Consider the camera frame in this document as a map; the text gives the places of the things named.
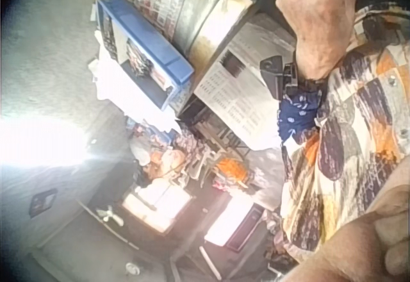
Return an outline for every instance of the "finger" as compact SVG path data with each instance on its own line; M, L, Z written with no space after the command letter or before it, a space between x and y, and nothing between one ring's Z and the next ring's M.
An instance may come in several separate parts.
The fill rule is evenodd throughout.
M409 238L409 211L374 222L375 230L385 247L392 247Z
M384 263L389 274L392 276L410 274L409 249L410 242L407 240L395 245L387 251Z
M409 210L410 185L400 185L386 192L370 211L382 216L397 215Z

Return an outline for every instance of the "patterned shirt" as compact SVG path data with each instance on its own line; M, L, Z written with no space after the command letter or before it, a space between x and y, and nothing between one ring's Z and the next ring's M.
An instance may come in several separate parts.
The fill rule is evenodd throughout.
M281 102L281 215L296 260L364 214L410 154L409 41L410 6L368 6L324 90Z

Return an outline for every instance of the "wristwatch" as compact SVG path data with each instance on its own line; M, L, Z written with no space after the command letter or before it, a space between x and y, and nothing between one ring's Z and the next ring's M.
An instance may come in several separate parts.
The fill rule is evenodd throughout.
M282 100L284 95L292 97L299 91L317 92L326 82L326 79L310 80L298 74L295 55L293 62L284 67L282 56L264 59L260 62L259 69L271 95L278 101Z

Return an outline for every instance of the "newspaper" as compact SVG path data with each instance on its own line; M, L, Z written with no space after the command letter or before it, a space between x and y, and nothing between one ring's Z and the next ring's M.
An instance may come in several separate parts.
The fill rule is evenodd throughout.
M279 101L266 87L259 63L275 55L291 62L294 45L280 25L259 14L232 39L194 91L254 151L281 145Z

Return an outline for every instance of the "wall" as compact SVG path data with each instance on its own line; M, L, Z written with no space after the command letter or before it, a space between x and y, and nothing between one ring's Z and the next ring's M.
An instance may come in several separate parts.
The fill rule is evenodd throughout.
M166 281L156 259L114 237L87 212L81 213L42 248L42 254L73 281ZM126 276L126 263L141 274Z
M24 254L70 220L76 199L87 203L127 147L122 112L96 99L87 69L97 53L93 1L15 0L2 18L2 119L52 117L97 139L93 158L78 170L1 166L2 250L9 255ZM58 189L53 207L30 219L33 195L51 188Z

